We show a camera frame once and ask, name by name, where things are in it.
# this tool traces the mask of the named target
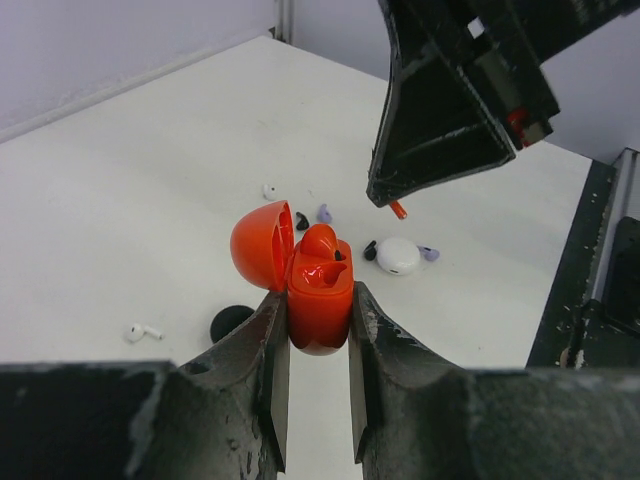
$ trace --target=purple object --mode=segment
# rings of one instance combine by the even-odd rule
[[[422,256],[426,258],[427,261],[429,262],[435,262],[438,259],[438,257],[440,257],[440,252],[435,248],[418,247],[418,250],[420,250],[420,253],[422,254]]]
[[[327,210],[327,204],[323,203],[318,210],[318,221],[321,223],[331,223],[332,220],[333,217],[329,213],[329,210]]]

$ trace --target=table surface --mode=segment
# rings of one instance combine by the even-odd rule
[[[356,253],[392,235],[438,248],[407,277],[355,255],[356,278],[445,358],[524,366],[591,161],[543,142],[411,195],[401,222],[364,193],[385,92],[258,38],[0,145],[0,361],[208,349],[216,312],[265,294],[228,242],[269,183],[310,219],[327,203]],[[165,340],[125,343],[133,322]],[[361,478],[347,358],[293,351],[286,478]]]

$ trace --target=orange plastic container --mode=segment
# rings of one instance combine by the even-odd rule
[[[329,225],[313,225],[293,245],[293,220],[286,201],[244,216],[231,233],[231,257],[252,284],[287,290],[292,343],[312,355],[338,350],[349,334],[353,303],[351,247]]]

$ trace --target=white small object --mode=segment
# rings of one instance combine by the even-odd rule
[[[266,183],[262,186],[262,195],[264,195],[264,198],[266,198],[270,202],[278,199],[278,196],[276,195],[276,187],[272,187],[271,185],[267,185]]]
[[[156,340],[162,340],[164,338],[164,334],[160,330],[149,327],[148,325],[143,326],[139,323],[132,324],[125,332],[124,338],[130,343],[136,343],[142,340],[142,337],[145,335],[150,335]]]
[[[378,245],[376,261],[393,275],[409,275],[420,265],[420,251],[415,243],[400,237],[387,238]]]

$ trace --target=small black object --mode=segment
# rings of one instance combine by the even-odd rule
[[[220,310],[211,321],[211,327],[209,328],[211,341],[216,343],[222,340],[253,315],[253,312],[255,310],[246,305],[231,305]]]
[[[364,249],[364,258],[365,260],[372,262],[376,259],[377,254],[378,250],[376,249],[376,241],[373,240],[369,245],[367,245],[367,248]]]
[[[307,220],[307,217],[305,217],[303,213],[296,212],[296,216],[300,219],[296,224],[296,230],[303,232],[309,228],[309,220]]]

